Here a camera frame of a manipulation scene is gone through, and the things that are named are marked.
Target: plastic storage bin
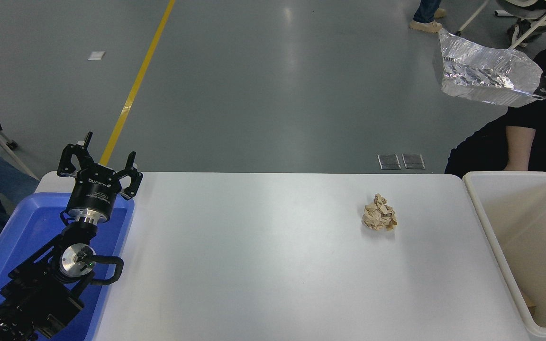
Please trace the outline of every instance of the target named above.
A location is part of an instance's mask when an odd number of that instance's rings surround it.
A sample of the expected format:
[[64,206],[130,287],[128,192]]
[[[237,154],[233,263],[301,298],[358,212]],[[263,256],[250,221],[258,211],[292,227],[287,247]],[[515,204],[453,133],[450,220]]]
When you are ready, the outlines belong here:
[[546,173],[472,172],[463,180],[531,338],[546,340]]
[[[58,215],[67,206],[69,196],[69,193],[37,193],[19,203],[0,235],[0,289],[9,282],[7,274],[11,270],[63,230],[64,225]],[[119,256],[133,210],[132,200],[117,197],[111,219],[98,225],[98,234],[91,240],[97,254]],[[113,266],[98,264],[95,267],[96,277],[109,278],[113,270]],[[100,321],[108,290],[108,286],[89,285],[80,296],[85,303],[84,309],[52,340],[91,340]],[[39,340],[47,339],[40,334]]]

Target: blue tray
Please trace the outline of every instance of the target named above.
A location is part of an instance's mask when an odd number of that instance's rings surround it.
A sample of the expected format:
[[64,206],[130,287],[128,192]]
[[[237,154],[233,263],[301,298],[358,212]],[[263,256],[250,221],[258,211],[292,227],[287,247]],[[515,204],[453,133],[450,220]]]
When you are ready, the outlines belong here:
[[[17,206],[0,235],[0,289],[9,282],[7,274],[11,270],[63,230],[59,214],[67,207],[69,195],[37,193],[25,198]],[[98,234],[91,240],[90,246],[97,254],[119,256],[133,211],[134,201],[117,197],[111,219],[98,225]],[[96,278],[109,278],[113,270],[113,266],[96,265]],[[100,321],[108,290],[108,286],[89,285],[80,296],[85,304],[84,309],[52,340],[91,340]]]

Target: chair leg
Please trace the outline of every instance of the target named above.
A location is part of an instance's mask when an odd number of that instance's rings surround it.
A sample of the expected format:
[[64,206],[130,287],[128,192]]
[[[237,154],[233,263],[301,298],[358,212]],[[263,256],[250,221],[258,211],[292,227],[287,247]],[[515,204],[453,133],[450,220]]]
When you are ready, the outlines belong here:
[[522,43],[522,41],[524,41],[524,39],[526,39],[529,35],[531,35],[532,32],[534,32],[535,29],[538,28],[538,26],[542,25],[542,24],[544,23],[545,20],[546,20],[546,13],[545,13],[542,17],[540,17],[540,19],[539,19],[537,22],[535,22],[535,23],[530,27],[530,29],[526,31],[526,33],[522,34],[522,36],[519,37],[519,39],[517,39],[516,41],[514,41],[514,42],[512,43],[512,45],[509,46],[509,50],[511,50],[512,48],[516,48],[518,45],[520,45],[520,44]]
[[7,146],[6,139],[3,138],[3,136],[1,136],[1,133],[0,133],[0,145],[4,149],[4,151],[6,151],[6,153],[9,155],[9,157],[11,157],[14,160],[14,162],[16,162],[18,164],[18,166],[20,166],[20,168],[22,168],[22,170],[24,170],[24,172],[27,175],[29,175],[30,177],[35,178],[36,180],[39,180],[39,178],[35,175],[35,173],[33,173],[27,167],[27,165],[24,164],[24,162],[22,162],[22,160],[20,160],[13,151],[11,151],[11,149]]
[[484,0],[483,4],[481,4],[481,6],[479,6],[475,12],[473,12],[473,14],[466,20],[466,22],[464,22],[464,24],[462,24],[461,28],[459,28],[459,30],[455,33],[457,36],[461,36],[462,31],[473,21],[473,19],[475,19],[475,17],[477,17],[479,13],[483,11],[483,9],[488,5],[488,2],[490,2],[490,0]]
[[13,139],[9,138],[8,136],[6,136],[6,134],[4,134],[4,132],[0,131],[0,134],[1,136],[3,136],[5,139],[6,139],[6,145],[14,150],[14,149],[17,149],[18,148],[18,143],[16,143]]

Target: person's arm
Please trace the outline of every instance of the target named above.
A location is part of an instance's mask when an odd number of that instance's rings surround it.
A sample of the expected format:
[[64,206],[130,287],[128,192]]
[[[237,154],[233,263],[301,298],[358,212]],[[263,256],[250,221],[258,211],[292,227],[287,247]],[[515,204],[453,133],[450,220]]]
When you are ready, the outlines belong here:
[[509,162],[505,171],[527,171],[530,160],[530,150],[535,138],[535,129],[526,127],[507,126],[507,155]]

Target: shoe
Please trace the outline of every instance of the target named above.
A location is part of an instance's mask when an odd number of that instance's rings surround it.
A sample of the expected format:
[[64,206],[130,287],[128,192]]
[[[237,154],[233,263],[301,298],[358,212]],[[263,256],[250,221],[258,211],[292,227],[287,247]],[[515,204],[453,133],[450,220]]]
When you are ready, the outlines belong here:
[[429,32],[429,33],[437,33],[439,32],[444,26],[440,24],[437,21],[431,21],[427,24],[423,24],[422,22],[417,22],[412,20],[410,22],[410,25],[408,25],[412,30],[418,30],[423,32]]
[[433,15],[433,18],[435,19],[441,19],[443,17],[446,17],[446,9],[437,9]]

